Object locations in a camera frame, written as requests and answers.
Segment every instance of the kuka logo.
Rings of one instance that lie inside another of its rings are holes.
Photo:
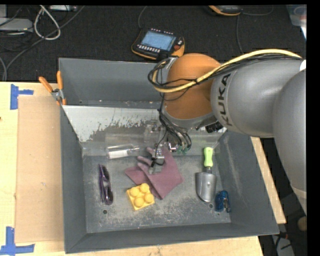
[[[226,86],[227,86],[227,80],[229,78],[230,74],[226,74],[222,80],[221,83],[223,84],[222,86],[219,87],[219,96],[218,96],[218,105],[221,106],[220,108],[220,114],[222,119],[225,121],[226,125],[232,126],[232,124],[229,122],[228,114],[226,112],[226,107],[225,107],[225,91],[226,91]]]

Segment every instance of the display screen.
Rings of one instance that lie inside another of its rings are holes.
[[[169,51],[175,40],[176,37],[173,35],[148,31],[145,34],[141,44],[144,46],[150,46]]]

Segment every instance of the green screwdriver handle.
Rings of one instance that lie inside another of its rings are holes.
[[[203,150],[204,153],[204,167],[212,167],[214,163],[212,162],[212,155],[214,153],[214,149],[212,147],[205,147]]]

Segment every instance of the metal scoop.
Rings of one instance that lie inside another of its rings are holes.
[[[195,174],[195,191],[205,202],[211,202],[216,193],[217,176],[212,173],[213,151],[211,147],[204,148],[204,170]]]

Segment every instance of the white cable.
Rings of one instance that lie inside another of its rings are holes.
[[[57,23],[57,21],[55,20],[55,18],[50,14],[50,12],[49,12],[43,5],[40,4],[40,7],[41,7],[41,9],[40,9],[39,13],[37,14],[37,16],[36,16],[36,18],[35,18],[35,21],[34,21],[34,23],[33,23],[33,25],[34,25],[34,31],[35,31],[35,33],[36,33],[39,37],[44,38],[44,36],[43,36],[42,34],[40,34],[39,31],[38,31],[38,29],[37,29],[37,23],[38,23],[38,21],[39,21],[39,17],[40,17],[41,15],[43,15],[44,13],[46,13],[46,14],[50,17],[50,19],[53,21],[53,23],[55,24],[56,28],[58,29],[58,30],[57,30],[57,31],[58,31],[58,34],[57,34],[56,36],[54,36],[54,37],[46,37],[46,38],[44,38],[44,39],[45,39],[45,40],[56,40],[56,39],[59,38],[60,35],[61,35],[61,30],[60,30],[59,24]]]

